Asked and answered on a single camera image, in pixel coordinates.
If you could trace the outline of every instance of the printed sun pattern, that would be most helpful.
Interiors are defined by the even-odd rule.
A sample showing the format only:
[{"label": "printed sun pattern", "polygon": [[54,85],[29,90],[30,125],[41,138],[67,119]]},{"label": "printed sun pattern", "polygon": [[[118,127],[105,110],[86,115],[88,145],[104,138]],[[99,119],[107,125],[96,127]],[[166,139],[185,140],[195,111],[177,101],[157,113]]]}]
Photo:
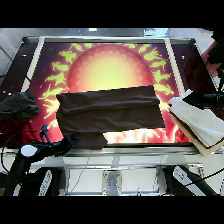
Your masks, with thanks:
[{"label": "printed sun pattern", "polygon": [[56,120],[59,107],[56,94],[154,85],[166,127],[104,133],[108,143],[189,142],[169,115],[168,101],[179,94],[167,52],[160,53],[161,44],[71,43],[63,46],[55,57],[57,60],[50,62],[51,73],[41,85],[33,85],[42,111],[39,116],[43,119],[37,116],[31,125],[41,128],[44,123],[48,124],[51,141],[62,139]]}]

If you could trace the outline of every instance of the black fabric pile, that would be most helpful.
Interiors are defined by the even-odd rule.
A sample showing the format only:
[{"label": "black fabric pile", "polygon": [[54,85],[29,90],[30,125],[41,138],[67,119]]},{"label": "black fabric pile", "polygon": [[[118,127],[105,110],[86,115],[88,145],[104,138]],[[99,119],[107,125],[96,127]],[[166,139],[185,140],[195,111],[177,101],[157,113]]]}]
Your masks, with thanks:
[{"label": "black fabric pile", "polygon": [[61,132],[79,138],[77,148],[101,149],[105,132],[165,127],[153,86],[62,93],[57,99]]},{"label": "black fabric pile", "polygon": [[0,121],[19,120],[26,123],[39,113],[34,95],[29,90],[9,95],[0,102]]}]

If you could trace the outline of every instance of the table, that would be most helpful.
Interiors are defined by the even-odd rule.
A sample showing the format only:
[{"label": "table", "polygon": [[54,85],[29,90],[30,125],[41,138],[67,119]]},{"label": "table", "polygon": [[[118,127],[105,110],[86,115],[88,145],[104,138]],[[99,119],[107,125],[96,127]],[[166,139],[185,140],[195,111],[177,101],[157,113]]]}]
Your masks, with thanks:
[{"label": "table", "polygon": [[[58,105],[57,102],[55,102],[55,99],[52,98],[52,96],[48,98],[48,96],[50,96],[49,94],[51,94],[53,91],[55,93],[65,91],[67,87],[72,91],[93,90],[95,86],[86,86],[86,82],[82,81],[81,79],[78,80],[78,85],[77,80],[76,85],[71,85],[71,83],[74,82],[74,77],[68,74],[68,71],[71,70],[69,65],[73,66],[73,73],[74,71],[77,73],[77,69],[81,68],[79,68],[79,65],[75,64],[74,62],[74,60],[76,60],[76,57],[80,59],[80,55],[82,55],[82,57],[85,58],[87,57],[84,55],[86,51],[88,55],[90,54],[89,51],[93,48],[96,48],[98,45],[101,45],[100,47],[103,48],[108,44],[110,44],[111,46],[113,45],[112,47],[122,45],[127,48],[127,51],[138,51],[137,53],[141,54],[142,58],[145,58],[147,62],[150,62],[151,66],[155,62],[169,61],[169,63],[165,62],[166,69],[163,69],[165,64],[159,65],[161,69],[157,69],[158,67],[156,67],[156,64],[154,64],[156,69],[151,71],[151,73],[153,74],[151,75],[151,78],[154,76],[154,83],[153,80],[144,78],[144,75],[146,76],[147,72],[144,73],[145,68],[144,65],[142,65],[142,71],[140,71],[142,72],[142,74],[139,75],[137,83],[137,85],[156,84],[158,87],[158,92],[164,91],[163,95],[160,95],[160,98],[163,98],[165,101],[162,105],[164,106],[162,108],[164,118],[166,118],[168,113],[166,107],[168,100],[171,97],[175,95],[177,96],[180,93],[184,92],[186,89],[190,88],[194,91],[200,91],[203,93],[214,93],[216,91],[217,87],[214,85],[213,80],[211,79],[203,63],[194,39],[49,36],[27,37],[23,39],[23,43],[21,43],[21,46],[18,49],[13,63],[8,70],[7,76],[2,86],[0,87],[0,99],[4,99],[9,93],[14,93],[21,90],[25,91],[30,85],[33,92],[37,95],[37,98],[39,98],[37,104],[39,107],[41,107],[41,113],[38,116],[41,117],[42,120],[40,122],[39,119],[36,119],[32,123],[33,126],[29,124],[22,128],[25,128],[26,130],[32,130],[32,128],[35,127],[38,129],[42,126],[43,122],[48,123],[50,125],[50,128],[56,128],[57,123],[55,117],[52,116],[55,116],[55,111],[57,110]],[[135,63],[135,61],[131,61],[134,60],[134,56],[134,54],[130,56],[130,63]],[[157,73],[158,71],[163,71],[163,74],[166,74],[167,78],[161,79],[162,76],[161,74]],[[68,78],[69,81],[65,80],[64,73],[66,72],[66,75],[68,76],[66,77],[66,79]],[[26,74],[29,79],[32,79],[31,84],[29,84],[27,79],[25,79]],[[65,82],[69,83],[69,86],[63,86]],[[116,87],[113,86],[113,83],[109,84],[110,85],[107,88],[129,87],[133,85],[133,83],[130,83],[130,80],[128,84],[129,86]],[[221,111],[216,112],[220,117],[224,117]],[[165,135],[163,135],[164,130],[157,130],[156,132],[147,133],[149,137],[151,135],[153,135],[154,137],[151,137],[151,139],[153,140],[151,141],[150,139],[150,144],[148,144],[148,139],[146,137],[144,137],[144,141],[142,141],[143,135],[141,135],[141,141],[139,141],[139,139],[133,141],[133,137],[131,138],[131,141],[129,141],[127,137],[125,140],[123,140],[124,138],[121,138],[123,137],[123,135],[114,137],[113,135],[108,135],[107,133],[105,137],[107,137],[108,142],[111,144],[109,144],[101,151],[94,151],[91,156],[108,154],[197,154],[198,152],[195,147],[191,143],[189,143],[189,140],[185,138],[185,136],[183,136],[181,131],[179,130],[177,132],[177,128],[173,124],[170,124],[169,119],[167,119],[168,122],[166,122],[166,119],[164,120],[168,129],[170,129],[170,127],[172,128],[172,132],[168,133],[168,130],[166,131]],[[58,131],[58,129],[57,131],[54,130],[51,133],[49,131],[49,136],[52,141],[60,140],[60,138],[62,138],[62,135]],[[37,136],[34,133],[27,133],[26,135],[23,135],[23,143],[27,142],[31,137],[36,138]],[[70,152],[66,154],[66,156],[89,156],[89,150],[70,150]]]}]

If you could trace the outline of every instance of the white cloth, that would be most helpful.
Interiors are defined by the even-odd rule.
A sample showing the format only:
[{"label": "white cloth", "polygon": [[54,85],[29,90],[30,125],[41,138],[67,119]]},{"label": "white cloth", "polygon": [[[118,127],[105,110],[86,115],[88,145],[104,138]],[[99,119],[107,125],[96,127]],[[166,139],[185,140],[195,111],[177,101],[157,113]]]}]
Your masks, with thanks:
[{"label": "white cloth", "polygon": [[224,137],[224,121],[211,110],[201,110],[182,100],[191,93],[188,89],[180,97],[173,97],[170,111],[190,127],[204,146],[213,146]]}]

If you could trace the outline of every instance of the illuminated screen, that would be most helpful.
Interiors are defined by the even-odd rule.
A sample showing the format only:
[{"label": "illuminated screen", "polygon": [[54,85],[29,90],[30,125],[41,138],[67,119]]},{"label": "illuminated screen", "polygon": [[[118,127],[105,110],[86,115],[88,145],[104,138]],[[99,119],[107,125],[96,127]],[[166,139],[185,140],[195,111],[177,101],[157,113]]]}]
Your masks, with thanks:
[{"label": "illuminated screen", "polygon": [[45,43],[30,86],[40,114],[26,128],[48,124],[51,141],[59,141],[56,94],[142,85],[154,85],[166,127],[104,133],[108,143],[189,142],[168,111],[168,101],[179,94],[165,44]]}]

